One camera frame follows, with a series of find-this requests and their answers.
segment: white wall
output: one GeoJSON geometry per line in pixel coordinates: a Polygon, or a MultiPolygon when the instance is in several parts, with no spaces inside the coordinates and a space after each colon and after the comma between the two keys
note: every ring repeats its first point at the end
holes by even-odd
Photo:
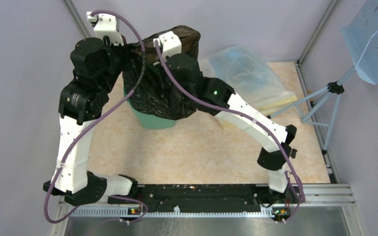
{"type": "MultiPolygon", "coordinates": [[[[241,44],[255,49],[267,60],[298,59],[330,2],[73,0],[84,21],[86,11],[116,11],[126,17],[143,38],[177,25],[192,27],[201,33],[200,57],[241,44]]],[[[121,33],[128,42],[136,42],[125,24],[121,33]]]]}
{"type": "MultiPolygon", "coordinates": [[[[305,75],[313,91],[339,79],[352,61],[340,33],[361,9],[364,0],[342,1],[308,59],[305,75]]],[[[350,183],[369,235],[378,236],[378,85],[355,73],[345,84],[330,151],[341,182],[350,183]]],[[[319,110],[328,122],[334,99],[319,110]]]]}
{"type": "Polygon", "coordinates": [[[49,233],[42,184],[54,171],[59,95],[80,39],[60,0],[0,0],[0,236],[49,233]]]}

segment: metal floor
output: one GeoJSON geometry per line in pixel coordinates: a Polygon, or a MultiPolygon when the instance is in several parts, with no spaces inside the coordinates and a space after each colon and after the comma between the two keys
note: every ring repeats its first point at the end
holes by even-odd
{"type": "MultiPolygon", "coordinates": [[[[65,236],[82,236],[105,217],[70,217],[65,236]]],[[[288,224],[269,218],[145,218],[127,226],[112,221],[88,236],[349,236],[342,208],[302,207],[288,224]]]]}

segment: beige tabletop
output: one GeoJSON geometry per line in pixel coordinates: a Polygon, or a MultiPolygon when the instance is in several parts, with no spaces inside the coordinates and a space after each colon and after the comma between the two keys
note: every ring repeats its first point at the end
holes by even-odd
{"type": "MultiPolygon", "coordinates": [[[[303,97],[294,63],[269,63],[287,90],[303,97]]],[[[122,78],[109,94],[107,111],[123,95],[122,78]]],[[[305,104],[302,110],[307,111],[305,104]]],[[[312,125],[302,124],[290,109],[272,119],[297,127],[291,147],[298,150],[292,164],[303,183],[329,183],[312,125]]],[[[266,170],[257,164],[261,145],[235,126],[222,128],[211,115],[196,112],[172,128],[143,128],[128,104],[120,106],[96,126],[88,169],[95,174],[123,174],[139,183],[267,183],[266,170]]]]}

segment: cable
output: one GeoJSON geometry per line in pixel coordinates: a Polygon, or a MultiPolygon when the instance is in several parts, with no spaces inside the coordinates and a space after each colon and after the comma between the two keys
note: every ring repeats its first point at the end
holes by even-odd
{"type": "MultiPolygon", "coordinates": [[[[128,22],[124,17],[118,15],[117,13],[115,12],[112,12],[112,11],[106,11],[106,10],[97,10],[97,11],[93,11],[91,13],[91,16],[94,16],[95,14],[100,14],[100,13],[105,13],[105,14],[110,14],[110,15],[113,15],[117,18],[119,18],[120,20],[122,20],[131,30],[132,32],[134,32],[135,36],[137,37],[138,41],[140,42],[140,47],[141,47],[141,51],[143,52],[143,64],[142,64],[142,68],[141,68],[141,73],[140,73],[140,77],[138,78],[137,80],[137,83],[135,84],[134,88],[131,89],[131,91],[121,100],[119,101],[115,106],[113,106],[111,109],[109,109],[109,111],[107,111],[106,113],[104,113],[103,115],[101,115],[101,117],[99,117],[97,120],[95,120],[92,124],[90,124],[88,127],[86,127],[74,140],[73,142],[70,144],[70,146],[67,148],[66,152],[64,153],[63,155],[63,158],[61,160],[61,163],[65,163],[66,162],[66,159],[69,155],[69,153],[71,152],[71,150],[73,149],[73,147],[76,145],[76,143],[87,133],[89,132],[89,130],[91,130],[93,127],[95,127],[95,125],[97,125],[99,122],[101,122],[103,119],[105,119],[108,115],[110,115],[114,110],[116,110],[119,106],[121,106],[127,99],[129,99],[133,94],[134,94],[134,91],[135,89],[137,88],[137,86],[140,84],[143,76],[144,76],[144,72],[145,72],[145,69],[146,69],[146,48],[144,47],[144,43],[143,43],[143,40],[141,39],[140,35],[138,34],[138,32],[135,30],[135,28],[131,25],[130,22],[128,22]]],[[[67,219],[77,208],[78,206],[75,206],[73,208],[72,211],[70,211],[69,213],[67,213],[65,216],[63,216],[61,219],[58,219],[58,220],[53,220],[50,218],[49,216],[49,213],[48,213],[48,202],[50,200],[50,195],[51,195],[51,192],[53,191],[54,189],[54,186],[56,185],[56,181],[57,179],[59,178],[59,175],[60,175],[60,172],[62,171],[62,168],[57,168],[56,169],[56,174],[54,175],[54,179],[53,181],[51,182],[50,184],[50,187],[47,191],[47,194],[46,194],[46,197],[45,197],[45,200],[44,200],[44,217],[46,218],[46,220],[52,224],[57,224],[59,222],[62,222],[64,221],[65,219],[67,219]]]]}
{"type": "Polygon", "coordinates": [[[129,202],[134,202],[134,203],[138,203],[140,205],[143,205],[144,206],[144,212],[143,214],[141,214],[139,217],[131,220],[131,221],[128,221],[128,220],[123,220],[121,218],[111,218],[111,219],[107,219],[107,220],[104,220],[102,222],[100,222],[99,224],[97,224],[96,226],[94,226],[93,228],[91,228],[89,231],[86,232],[86,234],[84,234],[84,236],[88,235],[90,232],[94,231],[96,228],[98,228],[99,226],[105,224],[105,223],[108,223],[110,221],[119,221],[119,222],[122,222],[122,223],[127,223],[127,224],[132,224],[132,223],[135,223],[139,220],[142,219],[142,217],[147,214],[147,212],[149,211],[149,208],[148,206],[140,201],[140,200],[136,200],[136,199],[132,199],[132,198],[125,198],[125,197],[120,197],[120,196],[116,196],[116,195],[112,195],[111,198],[116,198],[116,199],[120,199],[120,200],[126,200],[126,201],[129,201],[129,202]]]}
{"type": "MultiPolygon", "coordinates": [[[[212,104],[209,104],[207,102],[204,102],[200,99],[198,99],[197,97],[193,96],[192,94],[190,94],[189,92],[187,92],[177,81],[176,79],[173,77],[172,73],[170,72],[169,68],[167,67],[166,65],[166,62],[164,61],[163,59],[163,56],[161,55],[161,50],[160,50],[160,47],[158,45],[158,40],[155,40],[155,47],[156,47],[156,52],[157,52],[157,56],[158,56],[158,59],[160,60],[160,63],[161,65],[163,66],[164,68],[164,71],[166,72],[166,74],[169,76],[169,79],[173,82],[173,84],[180,90],[180,92],[182,92],[184,95],[186,95],[187,97],[189,97],[190,99],[192,99],[193,101],[205,106],[205,107],[209,107],[209,108],[212,108],[212,109],[215,109],[215,110],[218,110],[218,111],[224,111],[224,112],[229,112],[229,113],[233,113],[233,114],[236,114],[236,115],[239,115],[239,116],[242,116],[242,117],[245,117],[251,121],[254,121],[254,118],[250,117],[249,115],[247,114],[244,114],[242,112],[238,112],[238,111],[235,111],[235,110],[231,110],[231,109],[227,109],[227,108],[223,108],[223,107],[219,107],[219,106],[215,106],[215,105],[212,105],[212,104]]],[[[305,194],[304,194],[304,186],[302,184],[302,181],[301,179],[299,178],[299,176],[297,175],[295,169],[293,168],[293,165],[292,163],[290,162],[289,160],[289,157],[288,155],[286,154],[286,152],[284,151],[282,145],[279,143],[278,139],[276,138],[276,136],[266,127],[264,126],[262,123],[256,121],[255,122],[259,127],[261,127],[264,131],[267,132],[268,135],[270,135],[270,137],[272,137],[272,139],[275,141],[275,143],[277,144],[278,148],[280,149],[284,159],[286,160],[286,163],[287,165],[289,166],[291,172],[292,172],[292,175],[293,177],[295,178],[296,180],[296,183],[298,184],[298,187],[299,187],[299,191],[301,193],[301,201],[299,201],[297,207],[295,208],[295,210],[293,211],[292,215],[290,217],[292,217],[295,213],[296,213],[296,210],[298,208],[298,206],[300,205],[301,202],[305,202],[305,194]]]]}

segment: green bucket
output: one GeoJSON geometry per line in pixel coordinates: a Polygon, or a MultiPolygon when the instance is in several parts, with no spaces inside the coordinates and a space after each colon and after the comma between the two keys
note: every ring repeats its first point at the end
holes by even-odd
{"type": "Polygon", "coordinates": [[[134,112],[134,115],[137,117],[138,121],[140,121],[140,124],[146,129],[167,129],[173,127],[176,124],[175,120],[163,119],[154,115],[141,113],[131,106],[129,100],[127,100],[127,103],[129,107],[131,107],[131,110],[132,112],[134,112]]]}

